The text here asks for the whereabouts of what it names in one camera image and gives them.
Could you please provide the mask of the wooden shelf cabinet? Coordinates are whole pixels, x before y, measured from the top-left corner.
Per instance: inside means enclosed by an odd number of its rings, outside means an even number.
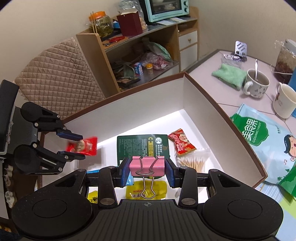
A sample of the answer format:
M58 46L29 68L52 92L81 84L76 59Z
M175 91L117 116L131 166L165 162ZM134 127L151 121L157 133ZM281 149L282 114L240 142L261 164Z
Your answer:
M190 15L183 20L182 23L169 26L149 26L148 31L111 45L90 30L78 33L78 43L104 96L110 97L121 92L118 81L123 76L123 66L144 60L150 52L148 42L163 46L173 61L164 69L154 70L152 74L148 74L144 68L143 74L138 76L140 80L134 86L182 72L195 64L199 57L199 9L191 6Z

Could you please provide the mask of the light blue snack bag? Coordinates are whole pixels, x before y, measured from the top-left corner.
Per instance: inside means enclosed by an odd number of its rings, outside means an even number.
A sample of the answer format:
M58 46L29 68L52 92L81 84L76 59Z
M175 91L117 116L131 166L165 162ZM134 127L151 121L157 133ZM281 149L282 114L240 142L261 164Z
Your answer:
M295 136L256 109L242 104L231 120L267 172L267 182L295 196Z

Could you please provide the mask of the teal toaster oven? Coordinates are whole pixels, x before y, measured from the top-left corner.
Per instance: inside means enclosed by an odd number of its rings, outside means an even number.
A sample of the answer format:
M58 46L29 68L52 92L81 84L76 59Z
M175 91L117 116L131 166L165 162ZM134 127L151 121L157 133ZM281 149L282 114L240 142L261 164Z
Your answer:
M144 20L149 23L189 15L189 1L186 0L139 0Z

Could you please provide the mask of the dark red box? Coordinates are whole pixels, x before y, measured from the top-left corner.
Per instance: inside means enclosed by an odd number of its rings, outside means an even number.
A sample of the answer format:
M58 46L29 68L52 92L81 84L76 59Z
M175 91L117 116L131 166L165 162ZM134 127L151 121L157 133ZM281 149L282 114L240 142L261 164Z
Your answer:
M122 13L116 17L123 36L131 37L142 34L142 25L137 10Z

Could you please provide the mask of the glass jar with dried fruit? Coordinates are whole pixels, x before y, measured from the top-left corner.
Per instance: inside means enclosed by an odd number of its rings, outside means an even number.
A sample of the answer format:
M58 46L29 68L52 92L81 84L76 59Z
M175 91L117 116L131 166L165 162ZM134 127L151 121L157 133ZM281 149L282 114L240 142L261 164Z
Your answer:
M277 57L274 74L279 82L288 84L295 70L295 41L286 39L285 41L276 41L275 47L280 49Z

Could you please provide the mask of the pink binder clip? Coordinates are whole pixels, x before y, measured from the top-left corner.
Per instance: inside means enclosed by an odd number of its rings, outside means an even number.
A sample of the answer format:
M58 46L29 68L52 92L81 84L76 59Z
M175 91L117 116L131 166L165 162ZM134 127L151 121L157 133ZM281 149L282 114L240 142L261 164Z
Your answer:
M156 193L153 189L154 179L165 175L165 157L164 156L133 156L129 164L129 169L133 177L141 177L143 180L144 189L140 196L144 199L153 199ZM152 196L145 196L146 184L145 178L152 177L151 192Z

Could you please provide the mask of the cotton swab bag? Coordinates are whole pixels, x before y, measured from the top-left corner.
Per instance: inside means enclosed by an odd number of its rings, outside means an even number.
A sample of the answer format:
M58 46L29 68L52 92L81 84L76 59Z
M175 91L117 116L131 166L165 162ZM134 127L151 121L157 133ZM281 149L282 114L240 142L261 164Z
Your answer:
M179 167L185 166L195 169L198 173L204 173L205 163L210 155L211 150L209 148L194 150L182 156L176 156L176 162Z

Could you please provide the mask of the blue tube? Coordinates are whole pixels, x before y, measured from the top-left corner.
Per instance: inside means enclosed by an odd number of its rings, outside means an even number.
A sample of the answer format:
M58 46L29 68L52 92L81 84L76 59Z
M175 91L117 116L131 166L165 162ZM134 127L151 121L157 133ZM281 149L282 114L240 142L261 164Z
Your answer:
M87 171L87 173L88 174L93 174L93 173L99 173L99 171L100 170L97 169L97 170ZM126 179L125 185L126 186L131 186L133 184L134 184L134 178L132 177L131 173L129 172L129 175L128 175L127 179Z

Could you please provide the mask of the yellow snack packet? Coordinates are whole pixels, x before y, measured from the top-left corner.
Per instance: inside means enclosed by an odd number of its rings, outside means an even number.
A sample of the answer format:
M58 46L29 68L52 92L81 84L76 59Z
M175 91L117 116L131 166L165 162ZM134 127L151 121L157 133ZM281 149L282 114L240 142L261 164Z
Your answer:
M152 200L164 199L167 194L167 184L165 181L154 181L151 190L151 180L135 181L133 185L126 187L126 199L145 200L146 197Z

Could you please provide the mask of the red snack packet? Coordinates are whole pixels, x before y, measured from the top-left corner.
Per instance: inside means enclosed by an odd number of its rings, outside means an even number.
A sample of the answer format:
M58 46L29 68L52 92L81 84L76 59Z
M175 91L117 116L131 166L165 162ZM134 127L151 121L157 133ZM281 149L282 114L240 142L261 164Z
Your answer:
M175 151L178 157L184 156L196 150L195 146L189 142L187 136L181 128L170 133L168 138L174 142Z

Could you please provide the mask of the patterned mug with spoon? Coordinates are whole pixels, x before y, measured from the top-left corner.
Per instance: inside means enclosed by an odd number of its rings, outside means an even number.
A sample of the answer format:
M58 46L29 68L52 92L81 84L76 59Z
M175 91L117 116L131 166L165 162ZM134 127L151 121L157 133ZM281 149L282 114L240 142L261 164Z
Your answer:
M243 93L247 96L260 99L266 93L269 85L269 79L258 70L258 60L255 59L255 68L247 70L242 89Z

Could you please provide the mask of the green cloth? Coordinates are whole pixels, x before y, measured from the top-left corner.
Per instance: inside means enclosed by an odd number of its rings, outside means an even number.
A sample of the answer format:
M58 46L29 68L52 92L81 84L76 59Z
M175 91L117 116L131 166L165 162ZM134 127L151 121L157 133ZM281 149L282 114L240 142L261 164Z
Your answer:
M227 85L240 90L243 86L247 72L231 65L221 64L218 70L212 72L212 76L217 77Z

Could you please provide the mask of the dark green card packet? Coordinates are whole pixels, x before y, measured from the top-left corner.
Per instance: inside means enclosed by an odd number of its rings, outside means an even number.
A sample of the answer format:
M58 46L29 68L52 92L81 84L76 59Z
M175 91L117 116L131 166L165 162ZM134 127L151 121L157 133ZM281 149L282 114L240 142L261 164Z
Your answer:
M170 157L169 140L167 135L129 135L117 137L117 164L124 158L141 157Z

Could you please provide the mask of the phone stand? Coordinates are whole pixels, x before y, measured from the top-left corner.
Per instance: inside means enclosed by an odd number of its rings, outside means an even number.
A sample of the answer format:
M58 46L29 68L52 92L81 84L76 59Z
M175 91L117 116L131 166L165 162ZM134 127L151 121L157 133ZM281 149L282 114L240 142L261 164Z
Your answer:
M240 41L235 41L234 55L238 56L242 62L247 61L247 44Z

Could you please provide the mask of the red candy wrapper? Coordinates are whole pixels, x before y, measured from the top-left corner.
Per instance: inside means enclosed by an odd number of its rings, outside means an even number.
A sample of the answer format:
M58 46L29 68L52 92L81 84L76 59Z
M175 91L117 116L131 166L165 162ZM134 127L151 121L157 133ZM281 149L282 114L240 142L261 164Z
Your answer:
M97 137L90 137L79 141L67 143L67 152L83 154L86 156L96 156L97 154Z

